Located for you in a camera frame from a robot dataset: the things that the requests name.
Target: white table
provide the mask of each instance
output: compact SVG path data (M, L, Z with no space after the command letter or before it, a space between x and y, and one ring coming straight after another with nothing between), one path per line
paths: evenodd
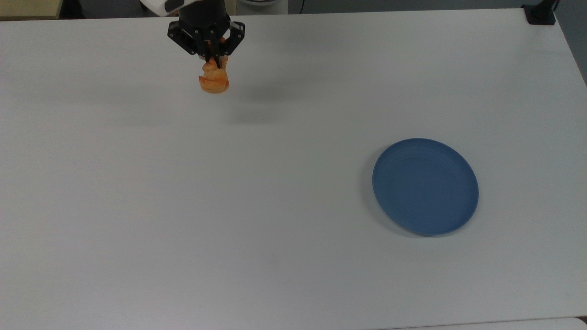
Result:
M169 21L0 23L2 329L587 314L587 88L558 25L243 16L230 90L206 95ZM477 175L454 234L407 233L374 202L376 157L409 137Z
M411 330L587 330L578 318L534 319L529 321L491 322L407 328Z

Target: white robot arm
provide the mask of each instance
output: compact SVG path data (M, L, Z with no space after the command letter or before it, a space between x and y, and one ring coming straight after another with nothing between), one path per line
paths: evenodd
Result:
M179 13L179 21L169 24L167 36L191 55L209 61L230 55L245 38L245 25L233 22L226 14L224 0L140 0L159 16ZM230 30L230 36L222 36Z

